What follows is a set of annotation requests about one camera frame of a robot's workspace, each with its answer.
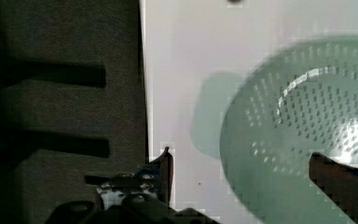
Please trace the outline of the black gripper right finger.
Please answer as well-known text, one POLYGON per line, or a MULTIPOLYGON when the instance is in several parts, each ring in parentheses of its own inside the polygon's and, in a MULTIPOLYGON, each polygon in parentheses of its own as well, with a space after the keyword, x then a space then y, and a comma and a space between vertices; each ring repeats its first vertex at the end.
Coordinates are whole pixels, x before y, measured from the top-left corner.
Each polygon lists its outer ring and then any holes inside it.
POLYGON ((355 224, 358 224, 358 168, 313 152, 309 179, 355 224))

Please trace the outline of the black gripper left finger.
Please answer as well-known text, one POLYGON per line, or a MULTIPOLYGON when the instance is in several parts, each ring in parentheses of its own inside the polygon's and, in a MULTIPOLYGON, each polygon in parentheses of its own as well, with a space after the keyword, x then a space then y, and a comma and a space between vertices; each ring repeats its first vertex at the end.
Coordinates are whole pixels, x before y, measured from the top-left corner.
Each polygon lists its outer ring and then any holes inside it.
POLYGON ((131 194, 146 194, 169 203, 172 193, 173 156, 170 148, 153 161, 133 173, 120 173, 112 177, 86 175, 85 182, 96 187, 102 205, 121 205, 131 194))

